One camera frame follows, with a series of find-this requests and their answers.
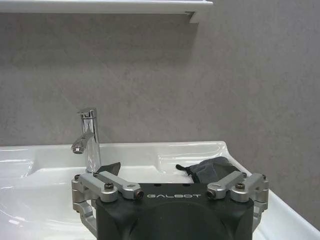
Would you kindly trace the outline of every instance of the shelf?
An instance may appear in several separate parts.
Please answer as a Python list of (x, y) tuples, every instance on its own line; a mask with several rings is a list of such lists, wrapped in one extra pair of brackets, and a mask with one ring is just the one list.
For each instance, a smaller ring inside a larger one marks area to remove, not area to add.
[(0, 0), (1, 13), (188, 14), (199, 23), (213, 5), (206, 0)]

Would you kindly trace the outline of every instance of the faucet handle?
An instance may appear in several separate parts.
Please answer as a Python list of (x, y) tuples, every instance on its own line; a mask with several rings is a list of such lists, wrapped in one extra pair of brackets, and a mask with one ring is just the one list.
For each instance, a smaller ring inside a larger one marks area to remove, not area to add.
[(95, 107), (86, 107), (76, 114), (80, 115), (82, 119), (94, 119), (97, 117), (97, 109)]

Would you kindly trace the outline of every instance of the white sink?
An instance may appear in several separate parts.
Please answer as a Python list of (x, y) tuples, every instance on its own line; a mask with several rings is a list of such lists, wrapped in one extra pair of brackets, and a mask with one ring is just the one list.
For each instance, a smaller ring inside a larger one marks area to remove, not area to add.
[[(230, 156), (223, 141), (101, 144), (102, 165), (121, 162), (119, 176), (137, 183), (192, 183), (175, 164)], [(72, 209), (71, 179), (85, 171), (69, 145), (0, 147), (0, 239), (93, 240)], [(272, 191), (254, 240), (319, 240), (320, 232)]]

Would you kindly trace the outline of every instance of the hex screw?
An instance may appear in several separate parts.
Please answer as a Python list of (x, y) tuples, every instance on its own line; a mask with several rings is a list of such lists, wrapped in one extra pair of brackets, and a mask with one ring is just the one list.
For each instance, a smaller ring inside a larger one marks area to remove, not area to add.
[(238, 190), (243, 190), (245, 189), (245, 185), (241, 182), (238, 182), (236, 185), (235, 185), (235, 188), (238, 189)]
[(74, 180), (78, 181), (80, 177), (80, 174), (74, 175)]
[(144, 197), (145, 193), (142, 190), (138, 190), (134, 193), (135, 200), (141, 200)]
[(216, 197), (216, 192), (212, 190), (208, 190), (206, 191), (206, 196), (208, 197), (208, 199), (214, 199)]
[(114, 184), (112, 182), (107, 182), (104, 184), (104, 190), (111, 190), (114, 189)]

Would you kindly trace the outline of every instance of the drawstring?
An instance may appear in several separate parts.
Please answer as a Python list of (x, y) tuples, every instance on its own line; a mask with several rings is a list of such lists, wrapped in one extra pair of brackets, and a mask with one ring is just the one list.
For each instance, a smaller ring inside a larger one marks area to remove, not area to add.
[(190, 170), (190, 167), (189, 167), (189, 166), (184, 167), (184, 166), (181, 166), (180, 164), (177, 164), (177, 165), (175, 165), (175, 168), (178, 169), (178, 170), (180, 170), (180, 171), (186, 171), (186, 173), (188, 174), (188, 176), (191, 175), (192, 180), (193, 180), (194, 183), (200, 183), (200, 180), (199, 180), (197, 174), (196, 174), (195, 172), (192, 172), (192, 171)]

